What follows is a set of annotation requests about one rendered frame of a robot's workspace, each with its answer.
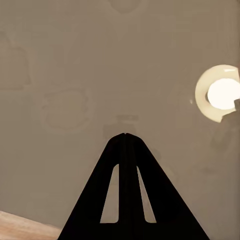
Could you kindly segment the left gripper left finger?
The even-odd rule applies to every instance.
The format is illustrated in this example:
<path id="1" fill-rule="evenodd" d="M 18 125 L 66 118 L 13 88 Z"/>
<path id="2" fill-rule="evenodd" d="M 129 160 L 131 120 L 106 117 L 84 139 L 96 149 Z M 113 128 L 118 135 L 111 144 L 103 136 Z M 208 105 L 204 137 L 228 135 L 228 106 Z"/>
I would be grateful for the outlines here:
<path id="1" fill-rule="evenodd" d="M 112 172 L 117 164 L 118 222 L 100 223 Z M 108 141 L 58 240 L 133 240 L 125 133 Z"/>

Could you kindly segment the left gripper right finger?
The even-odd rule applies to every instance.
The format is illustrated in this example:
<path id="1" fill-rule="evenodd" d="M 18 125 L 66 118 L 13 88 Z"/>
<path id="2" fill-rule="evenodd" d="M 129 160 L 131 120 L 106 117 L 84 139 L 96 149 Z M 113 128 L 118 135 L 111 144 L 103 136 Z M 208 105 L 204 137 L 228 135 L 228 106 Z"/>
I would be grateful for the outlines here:
<path id="1" fill-rule="evenodd" d="M 144 141 L 125 140 L 133 240 L 210 240 Z M 145 220 L 137 167 L 156 223 Z"/>

